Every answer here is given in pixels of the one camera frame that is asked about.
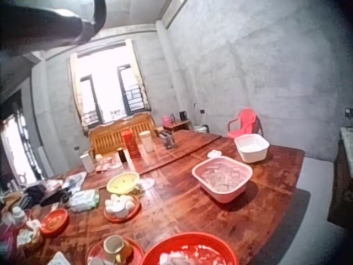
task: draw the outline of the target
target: plastic chair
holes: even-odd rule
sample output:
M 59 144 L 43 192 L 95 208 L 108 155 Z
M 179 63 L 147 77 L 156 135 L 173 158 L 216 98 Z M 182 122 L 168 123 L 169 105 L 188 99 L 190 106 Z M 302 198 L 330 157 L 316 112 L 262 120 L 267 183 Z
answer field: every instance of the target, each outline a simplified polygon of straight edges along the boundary
M 236 120 L 240 119 L 240 129 L 239 130 L 234 130 L 231 131 L 231 123 L 235 122 Z M 257 115 L 255 111 L 253 111 L 250 108 L 243 109 L 238 117 L 234 120 L 231 120 L 227 124 L 227 137 L 231 139 L 235 139 L 239 136 L 242 136 L 243 134 L 253 134 L 257 133 L 256 130 L 256 121 L 257 121 Z

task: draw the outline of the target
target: wall socket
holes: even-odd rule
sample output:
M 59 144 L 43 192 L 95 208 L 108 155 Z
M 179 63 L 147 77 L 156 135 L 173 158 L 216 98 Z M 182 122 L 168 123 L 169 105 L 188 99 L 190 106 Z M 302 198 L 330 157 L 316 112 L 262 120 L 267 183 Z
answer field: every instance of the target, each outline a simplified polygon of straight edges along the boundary
M 344 110 L 344 115 L 346 116 L 346 118 L 353 118 L 353 109 L 352 108 L 346 108 Z

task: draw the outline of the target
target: wooden bench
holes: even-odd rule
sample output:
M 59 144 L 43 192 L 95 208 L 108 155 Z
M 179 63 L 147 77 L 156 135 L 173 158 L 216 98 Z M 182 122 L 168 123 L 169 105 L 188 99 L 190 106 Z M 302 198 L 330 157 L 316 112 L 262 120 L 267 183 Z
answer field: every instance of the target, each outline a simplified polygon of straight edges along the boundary
M 151 131 L 152 138 L 157 137 L 157 130 L 150 113 L 137 113 L 129 118 L 122 118 L 108 125 L 99 125 L 90 134 L 93 157 L 97 154 L 107 155 L 116 152 L 116 149 L 125 147 L 122 132 L 130 128 L 136 140 L 139 142 L 139 133 Z

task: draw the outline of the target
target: red thermos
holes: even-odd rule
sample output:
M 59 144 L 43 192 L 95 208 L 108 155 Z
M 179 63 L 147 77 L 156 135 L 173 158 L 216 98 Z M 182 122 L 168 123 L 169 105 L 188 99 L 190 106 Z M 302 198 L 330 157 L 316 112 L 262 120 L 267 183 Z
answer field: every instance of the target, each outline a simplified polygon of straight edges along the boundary
M 127 129 L 122 133 L 122 137 L 124 138 L 124 142 L 127 151 L 129 152 L 130 158 L 141 157 L 133 132 L 130 129 Z

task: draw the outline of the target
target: yellow bowl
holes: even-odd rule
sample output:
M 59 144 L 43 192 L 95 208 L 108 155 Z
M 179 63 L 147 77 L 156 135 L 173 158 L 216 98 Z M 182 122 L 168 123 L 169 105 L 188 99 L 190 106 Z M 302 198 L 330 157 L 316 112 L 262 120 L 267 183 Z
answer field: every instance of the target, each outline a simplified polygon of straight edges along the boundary
M 134 189 L 140 175 L 136 172 L 124 172 L 112 178 L 106 185 L 106 190 L 115 194 L 126 194 Z

